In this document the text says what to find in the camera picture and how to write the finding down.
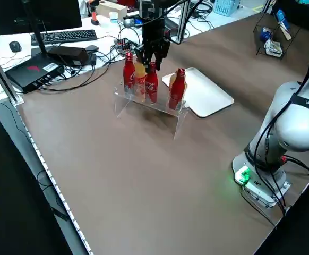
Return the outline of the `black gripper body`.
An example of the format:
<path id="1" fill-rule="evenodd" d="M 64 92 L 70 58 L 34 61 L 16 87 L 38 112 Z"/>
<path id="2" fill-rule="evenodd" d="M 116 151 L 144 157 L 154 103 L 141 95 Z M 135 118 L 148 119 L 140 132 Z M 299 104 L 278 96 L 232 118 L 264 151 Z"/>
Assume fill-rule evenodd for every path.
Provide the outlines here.
<path id="1" fill-rule="evenodd" d="M 141 18 L 142 20 L 142 49 L 164 49 L 165 18 Z"/>

